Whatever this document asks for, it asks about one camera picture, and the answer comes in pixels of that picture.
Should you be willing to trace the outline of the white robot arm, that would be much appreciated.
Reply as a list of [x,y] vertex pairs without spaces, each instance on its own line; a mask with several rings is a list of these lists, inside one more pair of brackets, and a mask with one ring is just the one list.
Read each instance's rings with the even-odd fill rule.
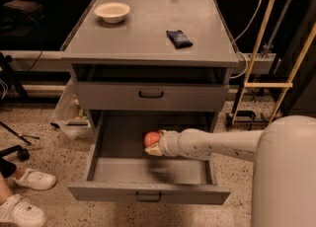
[[206,160],[217,153],[254,163],[251,227],[316,227],[316,118],[291,115],[263,130],[189,128],[144,137],[153,156]]

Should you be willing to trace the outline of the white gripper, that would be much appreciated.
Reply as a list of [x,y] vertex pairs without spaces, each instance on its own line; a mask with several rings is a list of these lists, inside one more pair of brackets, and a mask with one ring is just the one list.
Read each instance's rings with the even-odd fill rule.
[[157,145],[147,147],[145,152],[152,156],[179,156],[181,151],[178,145],[180,133],[172,130],[159,130],[160,134],[159,147]]

